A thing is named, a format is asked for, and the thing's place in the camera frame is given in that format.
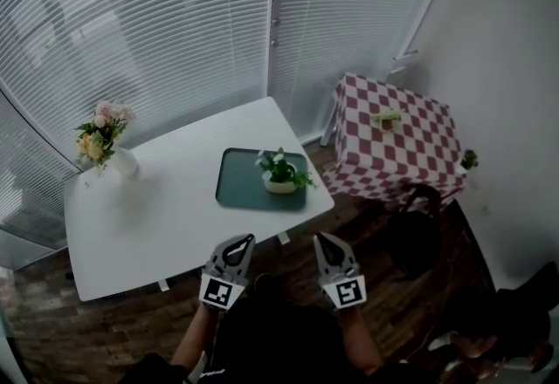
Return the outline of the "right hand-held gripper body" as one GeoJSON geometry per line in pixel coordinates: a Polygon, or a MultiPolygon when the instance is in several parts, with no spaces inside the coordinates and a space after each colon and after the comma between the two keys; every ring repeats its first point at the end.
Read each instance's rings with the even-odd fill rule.
{"type": "Polygon", "coordinates": [[[365,277],[363,275],[340,278],[321,285],[336,310],[348,309],[367,301],[365,277]]]}

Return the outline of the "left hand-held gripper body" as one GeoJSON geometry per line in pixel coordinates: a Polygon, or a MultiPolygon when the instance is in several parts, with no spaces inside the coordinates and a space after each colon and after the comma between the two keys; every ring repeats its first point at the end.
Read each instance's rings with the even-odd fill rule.
{"type": "Polygon", "coordinates": [[[246,270],[205,267],[201,273],[198,298],[206,306],[227,312],[244,293],[247,285],[246,270]]]}

